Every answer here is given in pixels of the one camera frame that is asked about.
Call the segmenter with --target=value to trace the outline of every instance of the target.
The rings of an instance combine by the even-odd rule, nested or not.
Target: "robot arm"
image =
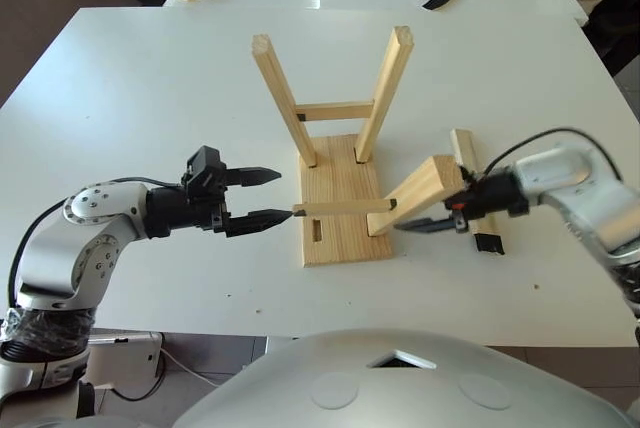
[[[488,213],[521,216],[530,206],[552,206],[640,319],[640,194],[618,180],[599,153],[591,147],[559,147],[479,178],[465,173],[465,178],[467,189],[445,201],[448,219],[413,220],[396,228],[462,233],[470,220]]]
[[[98,183],[65,200],[20,262],[18,306],[7,314],[0,344],[0,409],[15,393],[83,376],[95,309],[130,242],[190,226],[227,236],[266,230],[291,212],[261,210],[232,218],[225,192],[231,185],[279,177],[265,168],[227,169],[217,150],[202,147],[188,160],[179,185],[148,190],[142,183]]]

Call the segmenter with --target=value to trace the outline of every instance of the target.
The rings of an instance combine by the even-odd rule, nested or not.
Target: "wooden leg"
[[[459,165],[476,173],[481,170],[476,151],[473,147],[473,135],[471,131],[451,130],[451,144],[453,145],[453,153]],[[478,251],[504,255],[498,225],[492,214],[480,220],[471,220],[469,222],[469,231],[476,240]]]
[[[356,215],[385,213],[396,206],[396,200],[350,200],[293,205],[293,216]]]
[[[460,168],[453,156],[428,158],[386,197],[396,199],[397,206],[392,211],[367,215],[369,236],[386,233],[394,224],[449,198],[464,187]]]
[[[396,26],[387,45],[378,82],[373,95],[373,110],[356,141],[356,159],[366,163],[371,157],[384,117],[396,93],[404,67],[413,49],[413,35],[408,26]]]
[[[308,167],[316,165],[316,153],[306,128],[296,115],[296,102],[293,99],[287,79],[282,72],[280,62],[267,35],[256,35],[252,44],[253,58],[258,64],[264,81],[273,96],[280,114],[289,129],[300,156]]]

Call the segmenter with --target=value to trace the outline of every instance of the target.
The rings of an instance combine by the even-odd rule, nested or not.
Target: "wooden block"
[[[473,147],[473,135],[469,130],[454,129],[451,130],[451,144],[453,145],[453,154],[456,162],[464,166],[467,170],[479,173],[481,171],[476,150]],[[495,216],[489,214],[481,220],[471,220],[469,222],[469,231],[476,235],[478,233],[485,235],[500,235]]]
[[[391,39],[378,75],[371,116],[362,127],[356,141],[356,158],[359,163],[366,163],[371,157],[373,146],[389,111],[389,105],[396,93],[411,50],[413,50],[411,30],[408,26],[396,26],[391,32]]]
[[[393,211],[367,215],[369,234],[378,236],[386,233],[394,224],[417,215],[464,187],[460,168],[453,156],[432,156],[385,197],[396,199],[397,206]]]
[[[311,138],[304,125],[296,116],[296,102],[282,72],[280,62],[267,35],[255,35],[251,45],[253,58],[256,60],[260,73],[273,96],[276,106],[280,110],[298,152],[307,166],[315,166],[316,155],[313,151]]]
[[[296,105],[296,115],[298,115],[300,121],[347,120],[352,118],[369,118],[372,109],[372,101],[311,103]]]
[[[357,135],[312,138],[317,165],[300,160],[302,203],[379,200],[380,189],[373,161],[356,163]],[[302,219],[304,266],[391,258],[388,236],[370,237],[366,215],[340,215]]]
[[[396,206],[396,200],[351,200],[331,203],[302,203],[293,205],[293,216],[355,215],[385,213]]]

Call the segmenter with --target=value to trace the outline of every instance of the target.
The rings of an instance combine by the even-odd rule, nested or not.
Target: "floor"
[[[0,0],[0,106],[78,8],[135,4],[134,0]],[[640,120],[638,58],[616,77],[616,83]],[[185,364],[218,383],[261,356],[264,346],[264,338],[177,334],[167,335],[166,345]],[[585,387],[623,409],[640,397],[636,349],[497,349]],[[97,405],[102,413],[120,414],[162,428],[171,426],[180,413],[212,389],[171,365],[163,386],[148,400],[127,403],[110,392],[101,392]]]

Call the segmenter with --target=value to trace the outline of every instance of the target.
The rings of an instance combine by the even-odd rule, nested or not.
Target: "cable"
[[[139,181],[140,183],[149,183],[150,185],[162,186],[164,188],[179,188],[182,185],[178,183],[167,183],[166,181],[158,181],[153,178],[146,178],[144,176],[128,176],[125,178],[116,178],[115,180],[109,180],[110,183],[125,183],[127,181]]]
[[[589,142],[591,142],[591,144],[593,146],[595,146],[598,149],[598,151],[600,153],[602,153],[602,156],[604,156],[604,158],[607,160],[607,163],[611,167],[611,171],[613,171],[613,174],[615,175],[616,179],[619,180],[619,181],[622,181],[622,175],[620,174],[620,171],[618,170],[618,167],[613,162],[613,159],[611,158],[609,153],[607,153],[607,150],[605,150],[604,147],[600,143],[598,143],[591,136],[587,135],[584,131],[580,131],[580,130],[578,130],[576,128],[569,128],[569,127],[552,128],[550,130],[542,131],[542,132],[540,132],[540,133],[538,133],[536,135],[530,136],[526,140],[521,141],[520,143],[518,143],[516,145],[513,145],[511,148],[509,148],[508,150],[504,151],[498,157],[494,158],[493,161],[491,161],[491,163],[489,163],[487,165],[487,167],[484,170],[484,176],[487,176],[491,172],[491,170],[493,170],[496,167],[496,165],[498,163],[500,163],[503,159],[505,159],[507,156],[509,156],[514,151],[522,148],[523,146],[525,146],[525,145],[527,145],[527,144],[531,143],[532,141],[535,141],[535,140],[537,140],[539,138],[542,138],[542,137],[547,136],[547,135],[551,135],[553,133],[559,133],[559,132],[573,133],[573,134],[576,134],[578,136],[581,136],[581,137],[589,140]]]
[[[160,368],[160,375],[158,376],[158,379],[156,380],[156,382],[153,384],[153,386],[151,387],[151,389],[149,391],[147,391],[144,395],[138,397],[138,398],[132,398],[126,395],[123,395],[122,393],[120,393],[118,390],[116,390],[115,388],[113,388],[111,390],[111,393],[113,393],[114,395],[116,395],[118,398],[120,398],[121,400],[124,401],[129,401],[131,403],[135,403],[137,401],[142,401],[142,400],[146,400],[147,398],[153,396],[156,394],[156,392],[160,389],[160,386],[162,385],[162,382],[164,381],[164,379],[167,377],[167,359],[164,356],[163,350],[160,349],[160,357],[158,359],[158,363],[162,363],[162,368]]]
[[[198,378],[199,380],[204,381],[206,384],[214,386],[216,388],[218,388],[220,385],[215,384],[213,381],[205,378],[204,376],[202,376],[199,373],[196,373],[195,371],[187,368],[186,366],[184,366],[183,363],[179,362],[178,360],[176,360],[176,357],[173,356],[171,353],[169,353],[167,350],[165,350],[164,348],[160,348],[160,351],[162,353],[164,353],[171,361],[173,361],[176,365],[178,365],[180,368],[182,368],[184,371],[186,371],[187,373],[189,373],[190,375],[195,376],[196,378]]]
[[[112,183],[124,183],[127,181],[139,181],[142,183],[149,183],[151,185],[158,185],[165,188],[178,188],[180,185],[166,183],[164,181],[154,180],[153,178],[145,178],[143,176],[130,176],[126,178],[116,178],[114,180],[110,180]],[[7,301],[9,304],[9,308],[15,308],[16,304],[16,294],[15,294],[15,286],[16,286],[16,278],[18,277],[18,265],[20,265],[20,259],[22,258],[22,254],[24,253],[24,249],[27,247],[27,243],[29,242],[29,238],[33,235],[33,232],[38,227],[42,221],[48,217],[50,214],[62,208],[65,200],[59,201],[55,205],[51,206],[44,212],[42,212],[33,223],[29,225],[27,231],[25,231],[22,239],[20,240],[20,244],[18,245],[18,249],[16,250],[15,255],[13,256],[13,261],[11,262],[11,268],[9,269],[9,279],[7,281]]]

